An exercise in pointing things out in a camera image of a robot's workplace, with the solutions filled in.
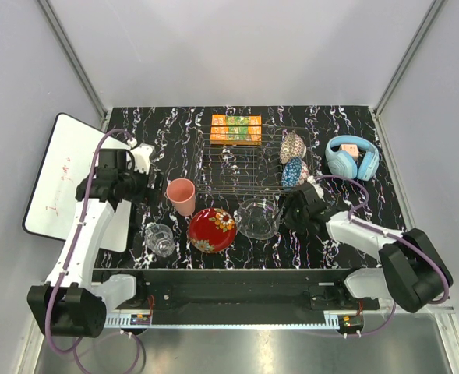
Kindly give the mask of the blue triangle pattern bowl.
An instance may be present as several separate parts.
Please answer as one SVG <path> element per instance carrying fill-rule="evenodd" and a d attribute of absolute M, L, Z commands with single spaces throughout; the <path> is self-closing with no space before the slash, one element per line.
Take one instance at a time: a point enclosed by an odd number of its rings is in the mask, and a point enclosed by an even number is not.
<path fill-rule="evenodd" d="M 309 169 L 303 159 L 294 157 L 284 166 L 281 176 L 281 185 L 284 191 L 291 191 L 302 185 L 309 177 Z"/>

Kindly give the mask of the clear glass bowl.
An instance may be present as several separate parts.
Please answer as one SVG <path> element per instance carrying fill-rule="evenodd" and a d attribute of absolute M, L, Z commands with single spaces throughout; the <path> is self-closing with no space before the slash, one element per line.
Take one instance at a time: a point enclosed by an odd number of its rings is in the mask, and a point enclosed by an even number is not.
<path fill-rule="evenodd" d="M 275 236 L 280 219 L 277 203 L 268 198 L 247 199 L 239 204 L 235 212 L 238 232 L 255 240 L 263 241 Z"/>

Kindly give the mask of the beige patterned bowl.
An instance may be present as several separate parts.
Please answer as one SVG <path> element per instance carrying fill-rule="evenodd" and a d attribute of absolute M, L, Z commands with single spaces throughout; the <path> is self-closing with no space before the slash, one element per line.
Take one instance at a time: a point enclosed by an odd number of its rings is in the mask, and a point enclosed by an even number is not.
<path fill-rule="evenodd" d="M 280 148 L 280 161 L 282 164 L 288 163 L 292 158 L 303 159 L 306 153 L 305 142 L 295 131 L 288 133 Z"/>

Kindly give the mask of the red floral plate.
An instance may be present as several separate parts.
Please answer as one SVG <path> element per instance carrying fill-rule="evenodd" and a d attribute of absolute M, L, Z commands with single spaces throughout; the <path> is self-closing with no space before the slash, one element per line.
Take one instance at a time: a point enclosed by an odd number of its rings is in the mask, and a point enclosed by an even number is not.
<path fill-rule="evenodd" d="M 224 251 L 237 235 L 235 219 L 221 208 L 206 208 L 189 223 L 189 242 L 199 251 L 213 254 Z"/>

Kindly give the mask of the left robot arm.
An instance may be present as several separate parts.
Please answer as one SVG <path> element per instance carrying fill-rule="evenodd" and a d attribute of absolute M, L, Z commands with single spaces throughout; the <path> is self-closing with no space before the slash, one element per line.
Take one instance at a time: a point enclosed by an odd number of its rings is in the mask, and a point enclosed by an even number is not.
<path fill-rule="evenodd" d="M 163 176 L 150 166 L 154 147 L 101 149 L 76 189 L 76 215 L 62 252 L 27 303 L 46 337 L 98 337 L 107 314 L 123 303 L 142 307 L 148 290 L 132 275 L 110 276 L 94 286 L 94 263 L 108 225 L 121 203 L 157 203 Z"/>

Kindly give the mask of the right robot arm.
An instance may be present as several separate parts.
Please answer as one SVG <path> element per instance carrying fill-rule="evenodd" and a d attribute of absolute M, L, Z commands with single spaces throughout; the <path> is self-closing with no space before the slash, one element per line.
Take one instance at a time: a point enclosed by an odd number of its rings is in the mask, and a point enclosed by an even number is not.
<path fill-rule="evenodd" d="M 353 270 L 335 287 L 334 300 L 350 309 L 362 298 L 391 299 L 415 313 L 445 302 L 453 278 L 429 236 L 418 228 L 398 231 L 371 224 L 354 210 L 328 204 L 321 188 L 305 183 L 283 202 L 284 225 L 300 234 L 322 234 L 374 258 L 380 268 Z"/>

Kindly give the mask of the pink plastic cup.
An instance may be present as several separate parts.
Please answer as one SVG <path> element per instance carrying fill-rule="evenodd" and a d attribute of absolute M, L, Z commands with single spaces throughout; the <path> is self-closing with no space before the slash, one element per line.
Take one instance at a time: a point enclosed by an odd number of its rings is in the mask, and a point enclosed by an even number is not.
<path fill-rule="evenodd" d="M 196 189 L 187 178 L 176 178 L 166 188 L 166 196 L 177 212 L 187 217 L 194 213 L 196 208 Z"/>

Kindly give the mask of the clear glass cup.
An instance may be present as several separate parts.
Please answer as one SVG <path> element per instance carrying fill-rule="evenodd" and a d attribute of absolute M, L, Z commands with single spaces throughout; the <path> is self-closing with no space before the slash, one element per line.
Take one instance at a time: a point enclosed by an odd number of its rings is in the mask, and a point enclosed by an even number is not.
<path fill-rule="evenodd" d="M 145 229 L 147 248 L 159 257 L 168 257 L 175 250 L 173 232 L 164 224 L 148 224 Z"/>

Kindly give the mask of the light blue headphones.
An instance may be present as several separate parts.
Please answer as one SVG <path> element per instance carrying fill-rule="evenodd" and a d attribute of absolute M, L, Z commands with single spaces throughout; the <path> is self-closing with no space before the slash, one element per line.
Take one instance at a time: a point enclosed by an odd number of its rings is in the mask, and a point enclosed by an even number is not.
<path fill-rule="evenodd" d="M 360 165 L 357 165 L 353 156 L 341 145 L 356 145 L 365 151 Z M 340 175 L 345 178 L 368 181 L 375 174 L 380 164 L 380 152 L 378 148 L 366 139 L 358 136 L 336 136 L 329 140 L 325 149 L 327 166 L 333 175 Z"/>

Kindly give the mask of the pink cube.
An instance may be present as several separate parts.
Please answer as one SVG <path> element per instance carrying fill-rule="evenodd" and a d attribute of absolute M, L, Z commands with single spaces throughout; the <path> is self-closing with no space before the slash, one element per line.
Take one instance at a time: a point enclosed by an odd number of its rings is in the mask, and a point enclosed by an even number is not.
<path fill-rule="evenodd" d="M 344 143 L 340 145 L 340 149 L 346 152 L 354 160 L 358 160 L 359 148 L 356 144 Z"/>

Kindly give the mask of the white board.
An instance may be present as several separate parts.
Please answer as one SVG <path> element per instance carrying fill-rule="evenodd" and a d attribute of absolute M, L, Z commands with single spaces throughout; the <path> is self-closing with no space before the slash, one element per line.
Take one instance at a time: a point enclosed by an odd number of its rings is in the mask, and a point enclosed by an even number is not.
<path fill-rule="evenodd" d="M 99 129 L 60 113 L 48 140 L 23 218 L 23 230 L 32 235 L 65 241 L 76 210 L 76 188 L 88 176 Z"/>

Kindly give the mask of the orange patterned box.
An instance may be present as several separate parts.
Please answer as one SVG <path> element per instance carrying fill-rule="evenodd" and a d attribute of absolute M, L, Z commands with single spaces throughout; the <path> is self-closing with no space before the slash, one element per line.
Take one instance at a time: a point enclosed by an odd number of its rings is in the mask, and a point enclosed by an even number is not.
<path fill-rule="evenodd" d="M 262 119 L 256 116 L 212 115 L 210 144 L 221 146 L 259 146 Z"/>

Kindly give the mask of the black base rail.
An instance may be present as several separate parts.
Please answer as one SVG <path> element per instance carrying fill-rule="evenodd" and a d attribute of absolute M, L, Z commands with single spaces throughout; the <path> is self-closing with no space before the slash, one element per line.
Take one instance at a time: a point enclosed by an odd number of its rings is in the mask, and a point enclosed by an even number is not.
<path fill-rule="evenodd" d="M 331 326 L 327 314 L 376 311 L 374 298 L 357 299 L 342 281 L 347 270 L 129 270 L 96 269 L 100 283 L 113 275 L 133 275 L 139 294 L 131 309 L 154 297 L 152 326 L 260 328 Z"/>

